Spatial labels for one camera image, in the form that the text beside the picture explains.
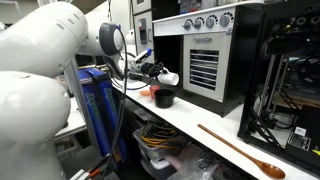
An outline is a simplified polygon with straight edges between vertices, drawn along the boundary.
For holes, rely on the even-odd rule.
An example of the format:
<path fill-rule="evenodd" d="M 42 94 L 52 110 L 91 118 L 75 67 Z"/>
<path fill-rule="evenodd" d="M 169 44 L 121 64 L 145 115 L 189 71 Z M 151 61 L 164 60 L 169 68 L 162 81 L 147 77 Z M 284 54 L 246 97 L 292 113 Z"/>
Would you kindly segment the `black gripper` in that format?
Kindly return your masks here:
<path fill-rule="evenodd" d="M 162 62 L 158 64 L 154 63 L 144 63 L 140 70 L 143 75 L 148 75 L 149 77 L 156 77 L 161 74 L 164 68 L 164 64 Z"/>

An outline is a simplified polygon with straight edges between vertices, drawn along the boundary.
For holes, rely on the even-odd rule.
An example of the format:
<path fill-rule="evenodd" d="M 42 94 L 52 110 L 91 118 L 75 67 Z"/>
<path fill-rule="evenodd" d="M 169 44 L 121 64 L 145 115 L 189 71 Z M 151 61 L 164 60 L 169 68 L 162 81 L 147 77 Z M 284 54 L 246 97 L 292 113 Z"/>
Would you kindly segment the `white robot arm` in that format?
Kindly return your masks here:
<path fill-rule="evenodd" d="M 0 180 L 66 180 L 54 137 L 71 101 L 55 78 L 77 54 L 118 69 L 124 38 L 68 2 L 43 5 L 0 33 Z"/>

